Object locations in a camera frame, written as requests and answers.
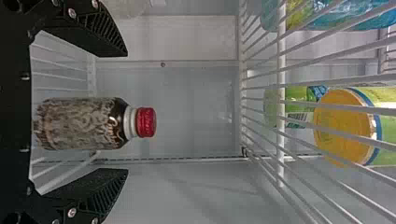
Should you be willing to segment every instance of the bolt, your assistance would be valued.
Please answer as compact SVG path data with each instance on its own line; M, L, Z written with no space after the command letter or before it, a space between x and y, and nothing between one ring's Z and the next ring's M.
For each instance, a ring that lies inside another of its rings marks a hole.
M26 190L26 195L27 196L30 196L31 194L32 194L32 188L30 188L30 187L27 187L27 190Z
M59 0L52 0L52 4L55 6L55 7L58 7L60 4L59 4Z
M69 17L70 17L71 19L73 19L73 20L76 19L77 13L76 13L76 11L75 11L73 8L69 8L69 9L67 10L67 12L69 13Z
M99 219L96 217L92 220L91 224L98 224L99 223Z
M21 75L21 80L22 81L29 81L30 80L30 73L23 73L22 75Z
M67 213L68 217L74 217L77 213L77 209L76 208L70 208L69 212Z
M98 1L97 1L97 0L92 0L92 6L93 6L94 8L96 8L96 9L98 9L98 8L99 8L99 3L98 3Z

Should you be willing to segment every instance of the can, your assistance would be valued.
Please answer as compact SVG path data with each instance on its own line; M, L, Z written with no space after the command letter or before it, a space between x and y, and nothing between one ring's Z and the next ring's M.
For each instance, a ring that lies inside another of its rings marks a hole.
M320 98L326 94L328 88L326 86L302 86L290 87L285 89L285 99L287 101L306 101L318 102ZM264 122L272 127L276 127L276 119L271 116L276 115L276 99L277 90L266 90L264 92L264 112L270 117L265 117ZM300 121L311 122L314 117L314 107L303 105L285 105L286 118L297 119ZM287 122L286 128L304 129L305 126Z
M329 90L320 100L323 104L360 105L396 108L395 87L353 87ZM357 111L316 108L314 121L318 126L396 143L396 118ZM396 152L368 146L339 135L314 131L319 148L361 165L382 166L396 164ZM339 162L329 159L336 165Z

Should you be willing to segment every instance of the bottle label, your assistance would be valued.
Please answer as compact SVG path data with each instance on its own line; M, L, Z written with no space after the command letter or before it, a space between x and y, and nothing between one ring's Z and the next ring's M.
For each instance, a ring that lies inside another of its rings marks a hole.
M327 93L327 91L329 90L329 88L325 87L325 86L309 86L308 87L309 90L311 90L311 92L314 94L314 99L316 99L316 101L318 102L323 96L324 94Z
M286 117L288 119L297 119L303 122L311 122L313 120L314 113L313 112L287 113ZM305 129L304 125L288 122L288 121L286 121L285 126L286 128L292 128L292 129Z

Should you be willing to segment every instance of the clear plastic container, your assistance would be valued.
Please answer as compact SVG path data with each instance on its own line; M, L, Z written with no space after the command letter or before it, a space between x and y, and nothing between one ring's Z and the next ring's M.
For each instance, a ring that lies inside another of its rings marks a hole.
M115 19L131 19L150 7L149 0L101 0Z

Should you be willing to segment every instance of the black metal bracket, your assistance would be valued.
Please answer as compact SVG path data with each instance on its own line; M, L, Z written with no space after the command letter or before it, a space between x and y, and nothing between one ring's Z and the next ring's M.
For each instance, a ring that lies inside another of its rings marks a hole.
M75 18L70 8L77 13ZM32 145L29 46L44 29L98 56L121 57L128 52L105 6L99 3L96 8L92 0L0 0L0 29L0 222L63 224L66 219L60 213L59 199L39 195L28 178ZM64 207L77 203L73 199L64 202ZM79 214L80 219L74 219L80 220L77 223L103 216L88 211Z

